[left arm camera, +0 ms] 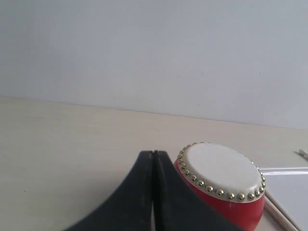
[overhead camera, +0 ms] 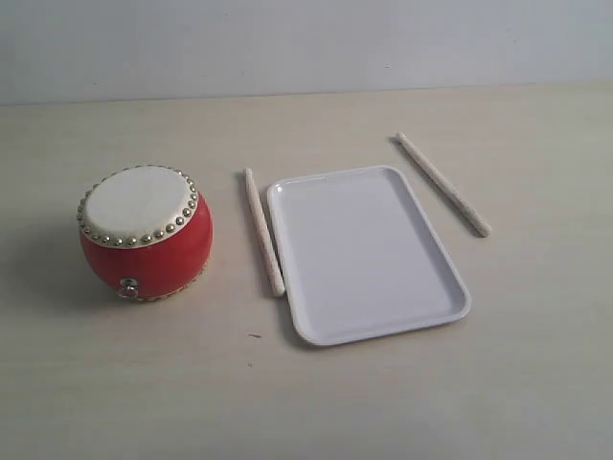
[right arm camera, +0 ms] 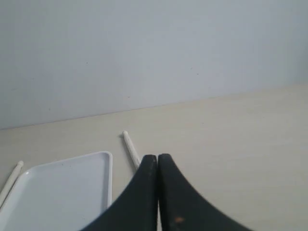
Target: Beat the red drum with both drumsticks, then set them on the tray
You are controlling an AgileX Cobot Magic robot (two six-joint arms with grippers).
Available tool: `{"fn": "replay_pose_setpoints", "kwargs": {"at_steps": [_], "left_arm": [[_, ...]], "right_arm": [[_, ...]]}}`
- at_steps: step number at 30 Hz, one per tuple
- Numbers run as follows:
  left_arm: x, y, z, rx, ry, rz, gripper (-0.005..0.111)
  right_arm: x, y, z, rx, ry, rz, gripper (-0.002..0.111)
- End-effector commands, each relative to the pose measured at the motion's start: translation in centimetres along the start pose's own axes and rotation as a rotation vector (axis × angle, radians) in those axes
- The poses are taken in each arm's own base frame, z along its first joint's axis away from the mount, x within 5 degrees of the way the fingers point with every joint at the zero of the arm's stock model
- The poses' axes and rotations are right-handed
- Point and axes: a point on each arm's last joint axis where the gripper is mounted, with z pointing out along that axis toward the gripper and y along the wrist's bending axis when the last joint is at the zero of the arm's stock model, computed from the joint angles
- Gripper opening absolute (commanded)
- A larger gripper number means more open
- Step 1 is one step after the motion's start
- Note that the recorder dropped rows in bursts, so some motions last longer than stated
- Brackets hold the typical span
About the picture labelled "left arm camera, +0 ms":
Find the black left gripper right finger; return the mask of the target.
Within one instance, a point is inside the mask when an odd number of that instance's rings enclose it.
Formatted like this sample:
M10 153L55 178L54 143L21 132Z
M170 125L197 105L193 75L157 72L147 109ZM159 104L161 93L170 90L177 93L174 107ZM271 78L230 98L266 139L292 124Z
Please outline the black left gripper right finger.
M239 231L189 187L167 152L153 153L153 205L157 231Z

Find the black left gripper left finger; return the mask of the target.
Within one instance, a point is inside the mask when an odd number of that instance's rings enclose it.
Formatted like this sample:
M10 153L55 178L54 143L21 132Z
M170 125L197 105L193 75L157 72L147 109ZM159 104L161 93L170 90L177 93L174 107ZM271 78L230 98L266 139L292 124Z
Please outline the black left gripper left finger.
M126 178L98 208L68 231L150 231L153 152L142 151Z

